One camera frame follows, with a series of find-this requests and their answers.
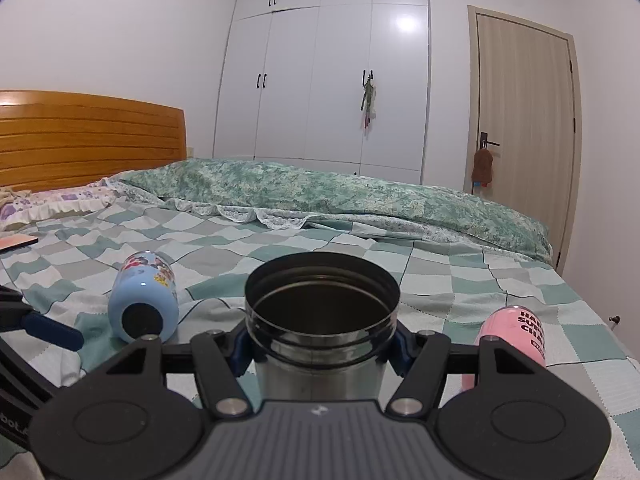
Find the green floral duvet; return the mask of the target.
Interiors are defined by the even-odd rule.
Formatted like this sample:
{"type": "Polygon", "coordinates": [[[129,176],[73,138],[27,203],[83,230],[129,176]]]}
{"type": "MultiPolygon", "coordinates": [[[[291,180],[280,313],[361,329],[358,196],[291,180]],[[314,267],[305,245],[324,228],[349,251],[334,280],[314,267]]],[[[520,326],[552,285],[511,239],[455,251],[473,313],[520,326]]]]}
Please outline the green floral duvet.
{"type": "Polygon", "coordinates": [[[133,202],[269,229],[326,223],[379,236],[477,244],[544,263],[553,249],[538,220],[465,192],[314,171],[278,162],[191,158],[124,171],[105,184],[133,202]]]}

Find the light blue cartoon bottle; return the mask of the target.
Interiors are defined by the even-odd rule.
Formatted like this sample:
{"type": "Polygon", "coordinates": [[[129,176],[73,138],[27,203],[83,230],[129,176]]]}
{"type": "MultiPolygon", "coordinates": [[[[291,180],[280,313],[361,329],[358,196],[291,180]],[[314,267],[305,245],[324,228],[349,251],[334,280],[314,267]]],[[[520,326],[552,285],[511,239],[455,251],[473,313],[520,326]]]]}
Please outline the light blue cartoon bottle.
{"type": "Polygon", "coordinates": [[[126,342],[175,333],[179,307],[175,273],[156,252],[137,252],[120,267],[108,298],[107,315],[113,333],[126,342]]]}

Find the stainless steel cup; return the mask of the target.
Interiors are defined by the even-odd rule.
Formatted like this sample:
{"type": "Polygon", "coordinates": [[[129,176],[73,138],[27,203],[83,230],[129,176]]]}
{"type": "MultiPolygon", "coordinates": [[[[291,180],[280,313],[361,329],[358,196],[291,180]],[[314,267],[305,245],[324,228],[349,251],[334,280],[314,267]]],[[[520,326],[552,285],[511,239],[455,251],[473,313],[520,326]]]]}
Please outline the stainless steel cup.
{"type": "Polygon", "coordinates": [[[263,399],[378,397],[400,299],[390,272],[351,255],[300,252],[255,269],[244,295],[263,399]]]}

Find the checkered green bed sheet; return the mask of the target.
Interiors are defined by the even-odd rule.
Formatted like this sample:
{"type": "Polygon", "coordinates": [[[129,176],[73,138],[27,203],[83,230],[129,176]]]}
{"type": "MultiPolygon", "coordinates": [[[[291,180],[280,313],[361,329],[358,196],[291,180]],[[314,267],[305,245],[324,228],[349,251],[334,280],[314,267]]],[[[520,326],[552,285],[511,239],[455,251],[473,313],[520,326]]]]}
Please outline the checkered green bed sheet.
{"type": "Polygon", "coordinates": [[[270,230],[259,222],[128,202],[43,221],[30,232],[35,244],[2,257],[2,284],[85,338],[75,353],[23,333],[11,337],[14,349],[55,385],[74,382],[122,345],[108,322],[107,297],[120,266],[136,252],[155,252],[174,271],[176,335],[182,340],[238,324],[246,280],[263,264],[318,278],[372,262],[396,278],[398,318],[409,330],[436,330],[466,344],[501,307],[520,304],[534,312],[546,338],[548,369],[598,404],[611,423],[600,477],[638,477],[638,364],[543,262],[467,244],[375,240],[356,226],[270,230]]]}

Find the purple floral pillow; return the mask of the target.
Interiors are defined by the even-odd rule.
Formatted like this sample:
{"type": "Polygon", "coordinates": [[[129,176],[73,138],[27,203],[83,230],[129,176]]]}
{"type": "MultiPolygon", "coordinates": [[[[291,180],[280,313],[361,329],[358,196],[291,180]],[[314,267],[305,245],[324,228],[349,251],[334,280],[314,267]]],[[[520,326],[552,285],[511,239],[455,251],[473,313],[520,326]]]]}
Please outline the purple floral pillow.
{"type": "Polygon", "coordinates": [[[98,184],[41,192],[2,188],[1,229],[15,230],[43,220],[90,214],[111,205],[116,197],[113,190],[98,184]]]}

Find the beige wooden door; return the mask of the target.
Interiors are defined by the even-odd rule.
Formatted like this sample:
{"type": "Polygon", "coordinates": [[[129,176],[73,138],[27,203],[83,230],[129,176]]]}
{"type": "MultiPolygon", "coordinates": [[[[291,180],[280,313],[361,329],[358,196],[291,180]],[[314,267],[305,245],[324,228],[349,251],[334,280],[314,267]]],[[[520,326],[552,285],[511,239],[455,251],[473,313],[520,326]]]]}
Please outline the beige wooden door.
{"type": "Polygon", "coordinates": [[[567,32],[469,6],[468,154],[487,146],[492,181],[466,192],[541,221],[562,271],[576,212],[582,97],[575,40],[567,32]]]}

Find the brown plush toy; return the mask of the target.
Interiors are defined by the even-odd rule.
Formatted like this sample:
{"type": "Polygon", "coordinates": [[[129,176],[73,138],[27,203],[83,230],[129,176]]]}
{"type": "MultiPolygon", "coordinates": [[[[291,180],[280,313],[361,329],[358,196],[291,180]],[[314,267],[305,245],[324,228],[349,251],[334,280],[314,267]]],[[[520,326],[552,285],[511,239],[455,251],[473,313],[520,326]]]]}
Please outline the brown plush toy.
{"type": "Polygon", "coordinates": [[[487,188],[492,182],[494,156],[488,148],[481,148],[474,154],[471,180],[472,185],[487,188]]]}

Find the pink bottle with text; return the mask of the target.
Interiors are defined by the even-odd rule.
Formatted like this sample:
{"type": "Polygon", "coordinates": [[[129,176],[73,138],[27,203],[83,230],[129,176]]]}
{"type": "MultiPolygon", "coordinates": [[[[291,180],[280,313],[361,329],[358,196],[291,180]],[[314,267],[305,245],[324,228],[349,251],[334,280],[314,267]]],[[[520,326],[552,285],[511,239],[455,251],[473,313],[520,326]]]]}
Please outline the pink bottle with text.
{"type": "MultiPolygon", "coordinates": [[[[523,353],[538,365],[546,366],[546,341],[538,316],[522,306],[503,307],[495,311],[482,325],[474,344],[483,338],[499,338],[523,353]]],[[[501,376],[528,376],[533,372],[511,353],[494,353],[496,372],[501,376]]]]}

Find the white wardrobe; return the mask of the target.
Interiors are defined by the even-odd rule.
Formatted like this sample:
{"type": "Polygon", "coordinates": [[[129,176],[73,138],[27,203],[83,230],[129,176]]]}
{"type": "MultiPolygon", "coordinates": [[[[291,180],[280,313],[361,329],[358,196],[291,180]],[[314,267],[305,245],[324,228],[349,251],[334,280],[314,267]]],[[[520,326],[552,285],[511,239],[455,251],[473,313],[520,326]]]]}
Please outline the white wardrobe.
{"type": "Polygon", "coordinates": [[[419,183],[429,60],[427,0],[236,0],[214,154],[419,183]]]}

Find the wooden headboard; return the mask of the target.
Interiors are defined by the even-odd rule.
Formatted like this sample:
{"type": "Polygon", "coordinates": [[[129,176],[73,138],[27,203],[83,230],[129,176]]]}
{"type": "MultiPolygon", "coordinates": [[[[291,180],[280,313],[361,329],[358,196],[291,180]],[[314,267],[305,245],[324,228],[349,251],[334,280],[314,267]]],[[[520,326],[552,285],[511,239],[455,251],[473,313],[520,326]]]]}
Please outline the wooden headboard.
{"type": "Polygon", "coordinates": [[[1,92],[1,184],[72,188],[186,158],[182,110],[73,92],[1,92]]]}

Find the hanging ornament on wardrobe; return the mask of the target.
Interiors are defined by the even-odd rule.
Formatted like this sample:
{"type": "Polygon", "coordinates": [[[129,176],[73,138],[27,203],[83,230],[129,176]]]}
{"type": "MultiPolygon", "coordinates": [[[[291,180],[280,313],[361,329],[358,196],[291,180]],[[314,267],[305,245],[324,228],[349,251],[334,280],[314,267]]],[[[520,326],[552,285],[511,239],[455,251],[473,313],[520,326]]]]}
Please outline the hanging ornament on wardrobe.
{"type": "Polygon", "coordinates": [[[360,110],[362,111],[362,128],[364,131],[368,131],[374,118],[374,100],[376,95],[374,73],[372,70],[370,70],[369,73],[363,73],[362,91],[363,95],[360,104],[360,110]]]}

